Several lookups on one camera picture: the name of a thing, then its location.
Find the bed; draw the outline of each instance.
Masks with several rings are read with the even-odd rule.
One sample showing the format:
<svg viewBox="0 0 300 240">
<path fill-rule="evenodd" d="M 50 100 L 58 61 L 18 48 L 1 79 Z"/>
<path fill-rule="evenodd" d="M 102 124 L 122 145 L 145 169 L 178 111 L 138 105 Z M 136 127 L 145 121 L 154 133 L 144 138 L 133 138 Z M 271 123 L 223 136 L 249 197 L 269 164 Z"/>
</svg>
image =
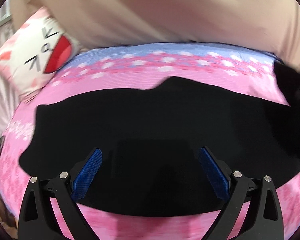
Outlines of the bed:
<svg viewBox="0 0 300 240">
<path fill-rule="evenodd" d="M 189 49 L 189 46 L 198 46 L 198 48 Z M 191 79 L 236 93 L 287 104 L 272 75 L 273 56 L 255 51 L 249 51 L 249 56 L 245 56 L 246 52 L 247 49 L 231 49 L 229 45 L 184 43 L 178 48 L 173 48 L 173 44 L 149 44 L 137 47 L 93 49 L 77 56 L 50 80 L 34 100 L 27 104 L 19 104 L 9 122 L 4 133 L 9 143 L 5 146 L 0 159 L 0 192 L 6 205 L 18 217 L 22 195 L 30 178 L 20 168 L 18 159 L 31 141 L 35 124 L 34 113 L 38 105 L 57 103 L 70 96 L 95 90 L 114 88 L 149 90 L 170 76 Z M 240 62 L 245 63 L 244 67 L 240 66 Z M 152 76 L 151 80 L 140 82 L 147 75 Z M 278 195 L 282 209 L 286 210 L 283 214 L 285 239 L 289 239 L 300 225 L 300 172 L 278 188 Z M 56 203 L 53 205 L 63 233 L 71 238 Z M 169 228 L 172 228 L 176 237 L 196 239 L 199 237 L 197 233 L 201 235 L 205 232 L 209 223 L 211 224 L 217 215 L 217 212 L 211 212 L 199 216 L 174 217 L 168 221 L 153 218 L 146 222 L 135 217 L 113 216 L 82 205 L 80 208 L 90 225 L 103 239 L 118 237 L 139 239 L 142 233 L 146 234 L 144 239 L 147 237 L 153 239 L 158 234 L 166 238 L 168 235 L 165 234 L 171 236 Z M 203 221 L 207 225 L 206 228 L 201 227 Z M 118 223 L 122 226 L 114 229 Z M 148 227 L 147 223 L 149 223 L 148 231 L 142 230 L 142 233 L 131 235 L 132 227 L 144 229 Z M 157 227 L 157 231 L 153 231 L 150 224 L 160 226 Z M 187 231 L 188 225 L 193 228 L 193 231 Z M 240 220 L 231 236 L 235 236 L 239 228 Z"/>
</svg>

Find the blue stripe on bedding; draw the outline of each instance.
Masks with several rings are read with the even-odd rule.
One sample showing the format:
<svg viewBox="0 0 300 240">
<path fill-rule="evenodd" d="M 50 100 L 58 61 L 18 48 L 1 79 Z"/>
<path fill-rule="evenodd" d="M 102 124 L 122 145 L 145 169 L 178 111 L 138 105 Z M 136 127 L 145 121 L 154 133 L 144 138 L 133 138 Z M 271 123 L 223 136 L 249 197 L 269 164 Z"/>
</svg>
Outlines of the blue stripe on bedding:
<svg viewBox="0 0 300 240">
<path fill-rule="evenodd" d="M 210 52 L 217 53 L 223 57 L 236 56 L 242 61 L 250 62 L 253 57 L 259 62 L 273 63 L 277 59 L 268 52 L 255 51 L 239 46 L 222 44 L 222 43 L 151 43 L 137 46 L 110 47 L 105 49 L 92 49 L 88 52 L 79 54 L 74 57 L 66 67 L 76 67 L 81 63 L 87 65 L 93 64 L 105 57 L 112 59 L 121 58 L 126 54 L 135 56 L 146 56 L 155 51 L 164 51 L 169 54 L 178 54 L 181 51 L 192 53 L 196 56 L 206 56 Z"/>
</svg>

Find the blue gripper pad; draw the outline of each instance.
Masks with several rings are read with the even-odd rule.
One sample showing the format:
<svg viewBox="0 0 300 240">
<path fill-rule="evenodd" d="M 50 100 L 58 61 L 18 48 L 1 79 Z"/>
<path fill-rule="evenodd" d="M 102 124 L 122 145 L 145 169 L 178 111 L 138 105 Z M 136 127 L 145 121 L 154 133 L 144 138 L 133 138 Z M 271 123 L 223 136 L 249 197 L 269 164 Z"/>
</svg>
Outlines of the blue gripper pad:
<svg viewBox="0 0 300 240">
<path fill-rule="evenodd" d="M 78 176 L 73 181 L 71 198 L 74 202 L 84 198 L 93 178 L 97 174 L 102 163 L 102 152 L 96 149 L 86 162 Z"/>
<path fill-rule="evenodd" d="M 230 198 L 229 182 L 204 147 L 200 149 L 199 162 L 217 197 L 227 202 Z"/>
</svg>

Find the cartoon pillow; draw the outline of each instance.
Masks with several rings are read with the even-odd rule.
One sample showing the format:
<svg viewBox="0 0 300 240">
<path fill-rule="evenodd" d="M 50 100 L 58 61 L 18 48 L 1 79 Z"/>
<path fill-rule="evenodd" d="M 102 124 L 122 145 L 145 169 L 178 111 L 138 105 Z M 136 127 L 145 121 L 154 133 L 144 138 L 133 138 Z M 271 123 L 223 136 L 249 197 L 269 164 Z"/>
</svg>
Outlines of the cartoon pillow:
<svg viewBox="0 0 300 240">
<path fill-rule="evenodd" d="M 79 50 L 79 42 L 42 7 L 0 48 L 0 73 L 27 102 Z"/>
</svg>

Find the red mouth print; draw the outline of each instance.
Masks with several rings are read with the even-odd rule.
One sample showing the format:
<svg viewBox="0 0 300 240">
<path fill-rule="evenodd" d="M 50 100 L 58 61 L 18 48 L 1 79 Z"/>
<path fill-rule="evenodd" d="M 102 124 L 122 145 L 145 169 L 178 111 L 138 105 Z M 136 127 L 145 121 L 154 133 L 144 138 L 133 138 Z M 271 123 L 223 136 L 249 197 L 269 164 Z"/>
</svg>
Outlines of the red mouth print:
<svg viewBox="0 0 300 240">
<path fill-rule="evenodd" d="M 61 36 L 56 44 L 43 73 L 50 74 L 60 69 L 71 55 L 71 43 Z"/>
</svg>

